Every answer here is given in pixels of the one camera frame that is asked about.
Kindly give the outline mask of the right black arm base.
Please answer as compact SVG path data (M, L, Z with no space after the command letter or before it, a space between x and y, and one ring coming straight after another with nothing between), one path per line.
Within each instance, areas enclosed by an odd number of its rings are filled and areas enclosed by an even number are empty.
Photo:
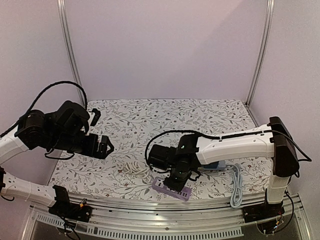
M263 202L242 207L241 210L245 223L274 218L285 213L283 202L277 204L269 204L268 202Z

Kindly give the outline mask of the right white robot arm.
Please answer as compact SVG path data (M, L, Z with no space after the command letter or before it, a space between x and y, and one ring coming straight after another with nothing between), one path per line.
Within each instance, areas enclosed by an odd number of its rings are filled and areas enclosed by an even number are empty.
M148 142L144 158L148 167L159 174L169 173L165 186L181 191L187 181L195 182L199 170L215 162L241 158L270 158L272 171L265 191L265 202L259 206L262 218L269 218L283 202L290 178L297 174L301 160L311 158L293 140L282 120L273 116L267 124L234 133L208 135L195 130L180 130L182 137L176 147Z

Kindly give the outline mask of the blue cube plug adapter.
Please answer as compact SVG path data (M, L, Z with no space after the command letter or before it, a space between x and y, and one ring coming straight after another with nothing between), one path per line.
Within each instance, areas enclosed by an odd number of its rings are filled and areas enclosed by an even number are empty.
M200 169L202 171L210 171L210 170L216 170L218 168L218 163L211 163L211 164L207 164L207 165L202 165L200 167Z

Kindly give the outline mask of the grey-blue power strip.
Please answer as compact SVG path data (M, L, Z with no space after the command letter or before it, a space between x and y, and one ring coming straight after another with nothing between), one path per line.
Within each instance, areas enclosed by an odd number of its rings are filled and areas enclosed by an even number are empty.
M217 169L210 170L210 171L221 171L226 167L226 163L224 160L223 161L216 161L216 162L212 162L212 163L218 163L218 167L217 167Z

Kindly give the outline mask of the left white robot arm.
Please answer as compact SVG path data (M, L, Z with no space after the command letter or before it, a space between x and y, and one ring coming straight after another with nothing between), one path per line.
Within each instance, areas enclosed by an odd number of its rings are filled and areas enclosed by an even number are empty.
M104 160L114 151L110 139L90 133L100 118L96 109L88 111L88 106L70 100L65 101L58 110L43 113L34 109L32 103L11 127L0 135L0 162L36 148L45 149L45 157L50 159L54 150ZM49 209L56 209L63 217L74 213L68 191L58 185L49 187L22 180L0 170L0 195L7 201L16 198L33 201Z

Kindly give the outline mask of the purple power strip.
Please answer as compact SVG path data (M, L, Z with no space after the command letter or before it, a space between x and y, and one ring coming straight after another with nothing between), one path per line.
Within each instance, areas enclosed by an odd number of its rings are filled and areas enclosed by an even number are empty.
M152 189L156 190L159 193L166 194L175 199L179 199L187 202L190 199L192 189L189 187L184 187L182 191L173 190L164 185L164 180L160 177L156 177L152 182Z

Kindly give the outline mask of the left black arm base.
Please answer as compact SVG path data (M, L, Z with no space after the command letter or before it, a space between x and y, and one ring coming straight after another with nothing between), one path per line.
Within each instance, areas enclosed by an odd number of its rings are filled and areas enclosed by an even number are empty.
M93 208L87 205L87 199L83 198L79 203L57 200L48 212L52 215L80 222L88 223Z

